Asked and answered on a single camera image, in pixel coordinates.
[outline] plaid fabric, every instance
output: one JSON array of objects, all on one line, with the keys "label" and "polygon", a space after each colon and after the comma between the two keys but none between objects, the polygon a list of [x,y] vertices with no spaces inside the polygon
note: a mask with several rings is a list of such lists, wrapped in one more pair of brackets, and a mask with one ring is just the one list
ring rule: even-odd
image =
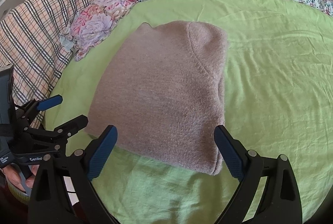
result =
[{"label": "plaid fabric", "polygon": [[49,96],[72,57],[59,34],[90,1],[26,0],[0,22],[0,67],[15,66],[15,103]]}]

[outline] beige sweater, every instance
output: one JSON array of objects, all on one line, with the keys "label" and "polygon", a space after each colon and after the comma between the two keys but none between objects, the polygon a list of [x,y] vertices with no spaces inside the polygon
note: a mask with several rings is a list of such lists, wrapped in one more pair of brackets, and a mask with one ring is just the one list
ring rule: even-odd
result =
[{"label": "beige sweater", "polygon": [[98,136],[112,124],[123,149],[218,174],[226,50],[225,32],[207,23],[142,24],[106,68],[86,131]]}]

